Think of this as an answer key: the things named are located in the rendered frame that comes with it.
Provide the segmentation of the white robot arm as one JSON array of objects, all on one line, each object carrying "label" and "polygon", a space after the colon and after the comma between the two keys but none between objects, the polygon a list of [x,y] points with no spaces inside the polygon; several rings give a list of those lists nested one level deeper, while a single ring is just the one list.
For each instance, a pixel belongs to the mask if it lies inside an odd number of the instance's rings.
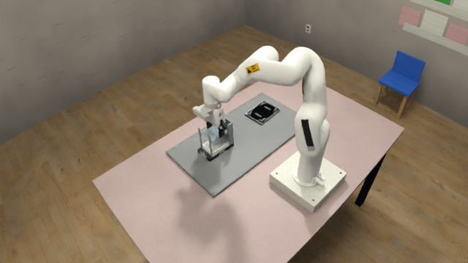
[{"label": "white robot arm", "polygon": [[274,85],[294,86],[302,79],[303,104],[294,122],[296,146],[301,155],[293,178],[303,187],[317,184],[323,187],[325,178],[321,176],[320,167],[331,133],[330,125],[325,120],[328,105],[323,63],[307,47],[297,47],[282,62],[278,60],[277,51],[265,46],[247,58],[222,83],[218,77],[205,77],[202,81],[204,104],[192,108],[193,113],[207,122],[211,119],[208,114],[210,111],[229,102],[247,83],[252,84],[257,80]]}]

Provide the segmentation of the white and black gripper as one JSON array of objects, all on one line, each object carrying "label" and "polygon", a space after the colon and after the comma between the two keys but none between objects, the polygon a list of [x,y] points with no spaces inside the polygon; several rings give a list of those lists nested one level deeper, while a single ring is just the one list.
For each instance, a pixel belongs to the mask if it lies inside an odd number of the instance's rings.
[{"label": "white and black gripper", "polygon": [[[215,126],[219,130],[219,138],[224,136],[224,131],[227,129],[227,125],[225,124],[225,116],[223,107],[214,109],[208,113],[211,117],[209,121],[206,122],[207,128],[211,126]],[[222,126],[222,129],[220,129]]]}]

